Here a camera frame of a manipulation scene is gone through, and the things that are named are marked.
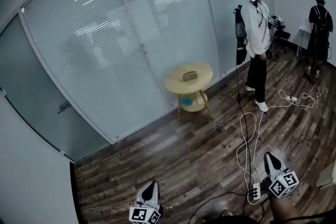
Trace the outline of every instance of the white robotic hand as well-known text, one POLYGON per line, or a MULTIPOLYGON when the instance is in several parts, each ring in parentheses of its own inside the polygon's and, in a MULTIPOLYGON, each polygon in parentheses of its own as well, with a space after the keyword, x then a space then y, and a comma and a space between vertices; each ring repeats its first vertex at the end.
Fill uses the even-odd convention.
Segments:
POLYGON ((156 224, 162 213, 159 200, 159 184, 156 181, 147 183, 136 195, 134 207, 130 208, 129 220, 133 224, 156 224))
POLYGON ((299 184, 295 172, 286 173, 289 169, 283 161, 270 152, 265 153, 264 162, 267 177, 263 189, 271 191, 277 198, 289 195, 299 184))

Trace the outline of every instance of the table leg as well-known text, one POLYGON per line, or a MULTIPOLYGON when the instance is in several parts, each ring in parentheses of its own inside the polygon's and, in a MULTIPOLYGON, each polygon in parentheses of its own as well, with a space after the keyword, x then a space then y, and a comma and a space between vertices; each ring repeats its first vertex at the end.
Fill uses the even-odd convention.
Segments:
POLYGON ((182 96, 179 94, 179 95, 178 95, 178 107, 179 107, 179 113, 178 113, 178 115, 177 115, 177 119, 178 119, 178 120, 180 120, 180 118, 181 118, 181 98, 182 98, 182 96))
POLYGON ((212 112, 211 112, 211 110, 210 110, 210 107, 209 107, 209 105, 208 105, 208 102, 206 101, 206 98, 205 98, 205 96, 204 96, 204 93, 202 92, 202 90, 199 91, 199 92, 200 92, 200 94, 201 94, 201 96, 202 96, 202 98, 203 98, 203 101, 204 101, 204 104, 205 104, 206 108, 207 108, 208 111, 209 111, 209 114, 210 114, 210 116, 211 116, 211 119, 214 119, 214 117, 212 116, 212 112))

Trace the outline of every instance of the extension cord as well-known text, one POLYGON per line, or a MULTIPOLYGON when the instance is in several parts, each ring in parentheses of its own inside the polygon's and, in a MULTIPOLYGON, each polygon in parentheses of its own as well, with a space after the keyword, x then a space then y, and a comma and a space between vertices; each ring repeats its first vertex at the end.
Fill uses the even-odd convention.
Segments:
POLYGON ((253 200, 259 200, 261 198, 260 183, 253 184, 253 200))
MULTIPOLYGON (((313 102, 312 106, 295 104, 295 103, 294 103, 294 99, 297 100, 296 97, 287 96, 287 95, 286 95, 286 92, 285 92, 284 90, 280 90, 280 91, 279 91, 279 96, 280 96, 280 98, 281 98, 281 99, 285 99, 287 102, 289 102, 289 104, 288 104, 288 105, 279 105, 279 106, 270 106, 268 109, 271 109, 271 108, 288 108, 288 107, 290 107, 291 105, 304 106, 304 107, 307 107, 307 108, 309 108, 309 109, 312 109, 312 108, 314 107, 315 104, 318 104, 319 97, 321 96, 321 94, 320 94, 319 92, 317 92, 317 98, 316 98, 316 99, 313 98, 313 97, 311 96, 311 91, 312 91, 314 88, 315 88, 315 86, 313 86, 313 88, 311 88, 311 90, 309 91, 308 94, 304 92, 304 93, 301 95, 303 99, 310 98, 311 101, 313 102), (282 96, 281 96, 281 94, 280 94, 281 92, 284 92, 284 93, 285 93, 285 97, 282 97, 282 96)), ((264 115, 264 112, 261 114, 261 117, 260 117, 260 120, 259 120, 258 136, 257 136, 257 139, 256 139, 256 144, 255 144, 254 153, 253 153, 253 167, 255 168, 255 170, 256 170, 256 172, 257 172, 257 176, 258 176, 258 178, 259 178, 259 180, 260 180, 260 183, 261 183, 261 178, 260 178, 260 176, 259 176, 258 169, 257 169, 257 167, 256 167, 256 165, 255 165, 255 155, 256 155, 257 143, 258 143, 258 139, 259 139, 259 135, 260 135, 260 124, 261 124, 261 120, 263 119, 263 117, 262 117, 263 115, 264 115)), ((248 186, 248 184, 247 184, 246 173, 248 173, 248 174, 250 175, 250 177, 252 178, 254 184, 255 184, 256 182, 255 182, 255 179, 253 178, 252 174, 250 174, 250 173, 247 171, 247 147, 248 147, 248 142, 250 142, 250 141, 253 139, 254 134, 256 133, 257 118, 256 118, 256 116, 255 116, 253 113, 251 113, 251 112, 247 112, 247 113, 244 113, 244 114, 240 117, 239 121, 240 121, 240 131, 241 131, 241 134, 243 135, 243 138, 244 138, 245 143, 244 143, 243 145, 241 145, 241 146, 237 149, 236 157, 237 157, 237 163, 238 163, 238 166, 239 166, 241 169, 244 170, 244 180, 245 180, 245 183, 246 183, 247 191, 248 191, 248 193, 249 193, 249 192, 250 192, 250 189, 249 189, 249 186, 248 186), (255 125, 254 125, 254 131, 253 131, 253 134, 252 134, 251 138, 250 138, 248 141, 246 141, 246 139, 245 139, 245 136, 244 136, 244 133, 243 133, 243 126, 242 126, 242 123, 241 123, 241 122, 242 122, 242 121, 241 121, 241 120, 242 120, 242 117, 245 116, 246 114, 252 114, 252 115, 254 116, 254 118, 256 119, 256 122, 255 122, 255 125), (238 151, 239 151, 243 146, 246 146, 246 147, 245 147, 245 169, 244 169, 243 167, 241 167, 241 165, 239 164, 239 160, 238 160, 238 151)), ((249 195, 247 195, 247 201, 248 201, 248 203, 249 203, 250 205, 256 205, 256 204, 258 204, 259 202, 261 202, 261 200, 263 199, 263 197, 264 197, 264 196, 262 195, 262 197, 261 197, 256 203, 253 204, 253 203, 251 203, 251 202, 249 201, 249 195)))

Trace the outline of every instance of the black backpack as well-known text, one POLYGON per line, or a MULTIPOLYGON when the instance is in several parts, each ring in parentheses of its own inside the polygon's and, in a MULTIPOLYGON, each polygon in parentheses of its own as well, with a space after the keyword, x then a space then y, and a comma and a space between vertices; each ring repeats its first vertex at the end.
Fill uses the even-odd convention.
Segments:
POLYGON ((242 6, 238 5, 238 7, 235 8, 235 11, 233 12, 236 15, 235 21, 236 21, 236 38, 237 38, 237 58, 236 58, 237 65, 240 65, 244 62, 247 53, 246 31, 245 31, 245 24, 240 13, 241 8, 242 6))
POLYGON ((329 49, 329 27, 327 22, 328 11, 325 14, 321 14, 317 6, 313 7, 318 17, 317 22, 314 24, 315 34, 315 61, 318 65, 324 66, 328 60, 329 49))

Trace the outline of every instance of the power strip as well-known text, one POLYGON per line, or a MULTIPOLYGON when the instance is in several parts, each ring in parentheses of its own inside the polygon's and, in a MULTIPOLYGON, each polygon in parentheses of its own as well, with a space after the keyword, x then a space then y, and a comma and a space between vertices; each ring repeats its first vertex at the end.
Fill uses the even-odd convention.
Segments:
POLYGON ((292 102, 296 102, 298 100, 296 97, 293 97, 293 96, 287 96, 286 99, 292 102))
POLYGON ((260 200, 261 193, 260 193, 260 183, 253 184, 253 200, 260 200))

